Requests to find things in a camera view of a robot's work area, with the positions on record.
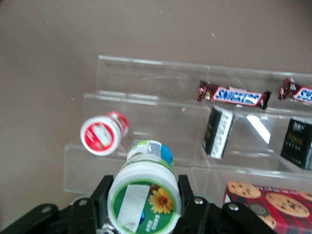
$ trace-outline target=jar lid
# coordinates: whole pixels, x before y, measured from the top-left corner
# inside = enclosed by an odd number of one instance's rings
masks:
[[[134,164],[145,164],[145,169],[117,176],[109,190],[107,210],[112,225],[121,234],[170,233],[181,214],[176,179],[168,179],[154,163]]]
[[[119,126],[110,118],[97,116],[84,122],[80,130],[84,147],[97,156],[106,156],[116,150],[121,142]]]

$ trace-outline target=black box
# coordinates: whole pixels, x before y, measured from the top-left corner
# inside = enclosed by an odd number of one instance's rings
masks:
[[[291,118],[281,156],[305,170],[312,170],[312,120]]]
[[[218,106],[211,110],[203,141],[203,148],[208,156],[223,157],[233,117],[232,112]]]

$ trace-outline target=cookie box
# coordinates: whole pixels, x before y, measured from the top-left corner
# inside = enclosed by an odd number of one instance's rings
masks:
[[[248,206],[278,234],[312,234],[312,193],[228,182],[224,203]]]

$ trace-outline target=yellow flower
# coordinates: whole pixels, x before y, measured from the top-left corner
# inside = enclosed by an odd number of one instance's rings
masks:
[[[170,214],[174,209],[170,195],[163,188],[159,188],[158,191],[153,190],[153,195],[150,195],[148,201],[150,205],[152,205],[151,210],[154,211],[154,213],[165,213],[166,215]]]

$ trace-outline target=red and white cap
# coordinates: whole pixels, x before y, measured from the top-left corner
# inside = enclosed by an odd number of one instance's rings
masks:
[[[111,117],[96,116],[84,122],[80,139],[84,147],[97,156],[106,156],[116,150],[123,132]]]

